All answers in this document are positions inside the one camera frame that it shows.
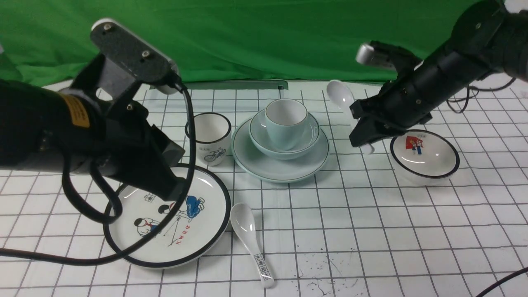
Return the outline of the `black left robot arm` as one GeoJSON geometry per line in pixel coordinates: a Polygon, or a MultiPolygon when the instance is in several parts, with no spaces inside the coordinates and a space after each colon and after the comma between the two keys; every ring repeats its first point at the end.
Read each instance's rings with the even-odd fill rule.
{"type": "Polygon", "coordinates": [[[175,201],[186,180],[175,167],[184,150],[147,121],[130,102],[120,117],[107,117],[113,102],[63,94],[1,80],[1,169],[89,174],[175,201]]]}

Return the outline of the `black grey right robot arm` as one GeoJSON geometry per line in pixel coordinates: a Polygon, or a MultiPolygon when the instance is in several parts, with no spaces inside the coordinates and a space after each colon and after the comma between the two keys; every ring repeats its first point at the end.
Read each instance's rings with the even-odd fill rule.
{"type": "Polygon", "coordinates": [[[527,81],[527,59],[527,11],[511,13],[494,0],[476,2],[464,11],[449,39],[424,59],[403,47],[364,43],[357,62],[394,70],[397,77],[384,83],[377,95],[351,104],[351,116],[358,123],[349,141],[360,147],[426,124],[431,111],[489,75],[505,73],[527,81]]]}

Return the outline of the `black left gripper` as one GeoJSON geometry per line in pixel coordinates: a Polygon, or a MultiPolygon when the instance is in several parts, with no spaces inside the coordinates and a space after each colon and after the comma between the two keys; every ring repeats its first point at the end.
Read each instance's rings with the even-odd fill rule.
{"type": "Polygon", "coordinates": [[[117,199],[106,177],[152,193],[164,201],[177,201],[187,186],[176,176],[185,150],[158,127],[147,122],[148,111],[138,102],[116,118],[103,114],[103,143],[91,156],[89,173],[109,198],[117,199]]]}

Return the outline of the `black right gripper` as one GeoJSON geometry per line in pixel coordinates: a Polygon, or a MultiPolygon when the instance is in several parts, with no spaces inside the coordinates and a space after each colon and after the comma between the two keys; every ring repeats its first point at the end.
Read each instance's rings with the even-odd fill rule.
{"type": "Polygon", "coordinates": [[[435,60],[426,60],[411,73],[387,82],[377,94],[358,100],[350,109],[357,125],[349,134],[352,146],[360,147],[398,137],[426,118],[430,111],[452,96],[454,77],[435,60]]]}

